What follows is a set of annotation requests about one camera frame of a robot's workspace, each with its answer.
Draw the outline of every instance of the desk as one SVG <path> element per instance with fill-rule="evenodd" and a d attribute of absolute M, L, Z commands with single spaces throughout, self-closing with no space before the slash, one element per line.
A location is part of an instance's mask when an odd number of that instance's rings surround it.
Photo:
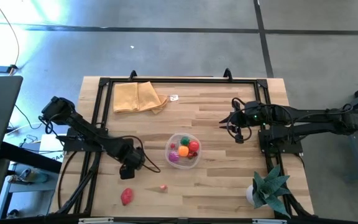
<path fill-rule="evenodd" d="M 89 122 L 98 91 L 100 77 L 84 77 L 77 111 Z M 254 210 L 246 200 L 246 188 L 252 184 L 254 171 L 266 175 L 264 156 L 260 153 L 258 127 L 244 144 L 236 144 L 218 122 L 232 111 L 231 99 L 255 100 L 254 87 L 233 83 L 152 83 L 158 94 L 178 95 L 155 115 L 151 111 L 132 114 L 112 113 L 110 103 L 106 127 L 112 136 L 132 134 L 144 143 L 145 152 L 160 168 L 155 174 L 147 169 L 136 171 L 135 178 L 121 180 L 113 158 L 103 154 L 99 166 L 91 215 L 114 217 L 208 217 L 208 218 L 273 218 L 269 207 Z M 288 105 L 284 81 L 268 79 L 272 103 Z M 101 105 L 104 105 L 106 90 Z M 99 111 L 100 122 L 103 110 Z M 165 160 L 164 148 L 175 133 L 190 133 L 201 144 L 203 155 L 190 170 L 172 167 Z M 75 190 L 80 179 L 84 153 L 79 152 L 68 165 L 62 181 L 62 202 Z M 291 177 L 288 188 L 304 209 L 313 213 L 305 172 L 299 158 L 283 154 L 285 173 Z M 159 186 L 167 184 L 162 193 Z M 122 206 L 121 192 L 134 189 L 134 200 Z M 87 191 L 83 205 L 85 207 Z M 51 212 L 57 210 L 55 194 Z"/>

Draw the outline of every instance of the green plant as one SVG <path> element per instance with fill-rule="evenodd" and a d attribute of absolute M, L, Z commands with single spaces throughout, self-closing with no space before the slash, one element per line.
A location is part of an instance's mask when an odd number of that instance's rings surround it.
<path fill-rule="evenodd" d="M 274 167 L 264 179 L 261 178 L 257 172 L 254 172 L 254 190 L 252 192 L 254 208 L 259 208 L 267 204 L 276 212 L 280 212 L 281 214 L 291 218 L 285 210 L 283 202 L 277 198 L 278 196 L 291 193 L 288 189 L 282 187 L 290 176 L 278 175 L 280 175 L 280 165 Z"/>

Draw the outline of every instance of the gray floor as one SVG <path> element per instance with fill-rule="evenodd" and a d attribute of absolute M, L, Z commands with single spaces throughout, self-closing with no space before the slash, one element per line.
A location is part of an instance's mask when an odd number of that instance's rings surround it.
<path fill-rule="evenodd" d="M 252 0 L 0 0 L 0 5 L 12 22 L 28 24 L 257 28 Z M 266 29 L 358 30 L 358 1 L 260 0 L 260 5 Z M 17 104 L 32 121 L 53 95 L 76 101 L 85 75 L 129 75 L 134 69 L 139 75 L 220 77 L 229 67 L 235 77 L 266 77 L 258 34 L 16 30 L 17 75 L 24 77 Z M 274 76 L 284 78 L 292 106 L 336 108 L 358 90 L 358 35 L 268 35 L 267 44 Z M 13 36 L 2 26 L 0 65 L 15 56 Z M 12 122 L 25 124 L 17 111 Z M 40 137 L 41 131 L 26 129 L 10 141 L 29 133 Z M 354 170 L 346 137 L 317 134 L 302 145 L 315 214 L 358 221 L 358 181 L 344 181 Z"/>

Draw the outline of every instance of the white cable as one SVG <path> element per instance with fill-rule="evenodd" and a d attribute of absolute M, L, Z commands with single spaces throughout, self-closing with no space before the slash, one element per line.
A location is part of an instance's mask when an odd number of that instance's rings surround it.
<path fill-rule="evenodd" d="M 42 124 L 42 123 L 41 122 L 35 122 L 35 123 L 31 123 L 31 124 Z M 10 134 L 12 134 L 13 132 L 15 132 L 17 130 L 20 130 L 20 129 L 28 127 L 28 126 L 30 126 L 30 124 L 27 124 L 27 125 L 21 126 L 19 128 L 16 128 L 15 130 L 11 131 L 10 133 L 6 133 L 5 136 L 10 135 Z"/>
<path fill-rule="evenodd" d="M 20 47 L 19 47 L 19 41 L 17 39 L 17 36 L 16 36 L 16 33 L 15 33 L 15 30 L 13 29 L 11 23 L 9 22 L 9 20 L 7 19 L 7 17 L 5 16 L 5 13 L 2 11 L 2 9 L 0 8 L 0 12 L 1 14 L 4 16 L 7 24 L 9 25 L 9 27 L 11 28 L 12 32 L 13 32 L 13 35 L 15 37 L 15 40 L 16 40 L 16 44 L 17 44 L 17 55 L 16 55 L 16 60 L 15 60 L 15 63 L 14 65 L 17 64 L 17 60 L 19 59 L 19 54 L 20 54 Z M 13 75 L 13 69 L 11 69 L 11 72 L 9 72 L 9 76 L 12 76 Z"/>

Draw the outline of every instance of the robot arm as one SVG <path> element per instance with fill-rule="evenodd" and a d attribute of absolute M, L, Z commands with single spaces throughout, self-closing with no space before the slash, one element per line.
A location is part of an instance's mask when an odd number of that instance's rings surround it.
<path fill-rule="evenodd" d="M 143 149 L 136 149 L 133 146 L 132 139 L 109 137 L 104 129 L 93 126 L 78 114 L 75 111 L 74 104 L 67 99 L 54 96 L 50 103 L 42 110 L 42 114 L 43 116 L 40 119 L 47 124 L 50 122 L 54 122 L 57 125 L 65 124 L 74 129 L 76 136 L 67 136 L 60 139 L 66 143 L 81 141 L 88 146 L 83 147 L 85 150 L 68 149 L 65 147 L 64 150 L 66 151 L 87 151 L 86 149 L 88 148 L 97 148 L 99 151 L 106 152 L 129 169 L 139 170 L 145 162 Z"/>
<path fill-rule="evenodd" d="M 317 134 L 330 132 L 334 134 L 350 135 L 358 130 L 356 124 L 349 113 L 352 108 L 326 109 L 326 110 L 298 110 L 289 106 L 266 105 L 260 101 L 242 102 L 238 98 L 232 100 L 234 112 L 223 119 L 220 123 L 227 123 L 228 131 L 236 133 L 237 143 L 243 143 L 241 128 L 260 126 L 263 124 L 271 125 L 269 130 L 264 130 L 264 135 L 268 141 L 278 139 L 289 139 L 293 141 L 294 137 L 306 136 L 308 134 Z M 294 123 L 309 123 L 294 126 Z"/>

